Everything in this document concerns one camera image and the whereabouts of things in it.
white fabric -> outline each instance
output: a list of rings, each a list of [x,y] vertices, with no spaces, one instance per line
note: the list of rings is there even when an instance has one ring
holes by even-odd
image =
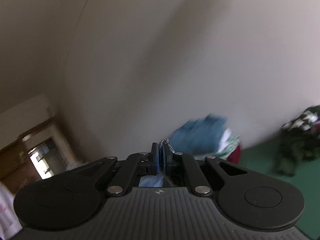
[[[220,142],[219,142],[219,149],[218,149],[217,153],[221,153],[225,149],[225,147],[228,146],[228,142],[227,141],[228,141],[229,137],[231,136],[231,134],[232,134],[232,131],[229,128],[227,128],[223,132],[222,137],[221,137]]]
[[[303,120],[305,122],[307,122],[308,124],[314,123],[316,121],[318,121],[318,113],[312,113],[311,111],[306,111],[303,114],[306,115],[305,118],[303,118]]]
[[[16,235],[22,226],[13,210],[14,196],[0,182],[0,238],[10,239]]]

floor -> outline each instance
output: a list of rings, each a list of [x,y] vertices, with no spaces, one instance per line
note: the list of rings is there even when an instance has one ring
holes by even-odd
[[[240,166],[286,181],[297,187],[305,199],[298,228],[311,239],[320,236],[320,159],[304,162],[293,177],[273,173],[279,138],[242,151]]]

white wall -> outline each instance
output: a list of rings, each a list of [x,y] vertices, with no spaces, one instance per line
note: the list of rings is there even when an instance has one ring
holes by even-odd
[[[41,94],[0,114],[0,149],[15,141],[25,131],[50,118],[49,102]]]
[[[190,118],[244,147],[320,103],[320,0],[88,0],[60,113],[89,160],[148,151]]]
[[[43,91],[46,33],[61,0],[0,0],[0,113]]]
[[[59,108],[64,93],[64,74],[70,45],[87,0],[60,0],[45,34],[44,55],[40,69],[41,89],[52,107]]]

